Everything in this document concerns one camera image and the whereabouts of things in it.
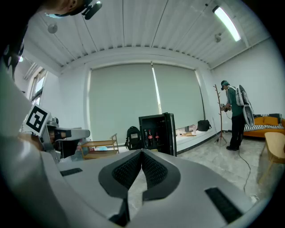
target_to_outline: marble floor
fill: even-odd
[[[229,143],[231,133],[225,133],[223,136]],[[216,143],[215,140],[216,138],[212,138],[192,150],[179,154],[178,157],[207,166],[243,191],[249,175],[247,163],[239,157],[238,151],[228,151],[225,142],[222,142],[220,147],[220,143]],[[244,138],[240,147],[241,157],[249,163],[251,168],[245,185],[245,194],[248,197],[254,196],[257,200],[271,196],[285,167],[283,164],[273,164],[263,183],[257,183],[269,165],[267,149],[261,153],[264,145],[264,140]],[[131,219],[142,206],[142,192],[146,189],[146,178],[141,171],[129,189],[128,202]]]

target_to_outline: black shoe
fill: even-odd
[[[226,148],[227,148],[227,150],[229,150],[229,151],[236,151],[236,148],[232,148],[231,146],[227,146]]]

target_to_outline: black and white square marker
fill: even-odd
[[[41,136],[49,117],[48,111],[35,104],[31,108],[25,124],[34,134]]]

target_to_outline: black backpack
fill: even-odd
[[[198,121],[197,130],[199,130],[199,131],[207,131],[207,130],[210,129],[210,127],[212,128],[212,126],[210,125],[210,122],[208,120],[200,120],[200,121]]]
[[[134,126],[131,126],[127,131],[125,147],[129,150],[142,148],[141,132]]]

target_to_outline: white corrugated ceiling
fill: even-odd
[[[90,20],[81,14],[55,19],[37,13],[26,39],[59,66],[94,52],[138,46],[176,51],[213,67],[269,37],[258,18],[238,0],[219,1],[244,33],[238,42],[212,12],[217,5],[214,0],[101,2],[103,7]],[[53,23],[58,31],[50,34],[47,27]],[[215,34],[219,33],[221,41],[216,43]]]

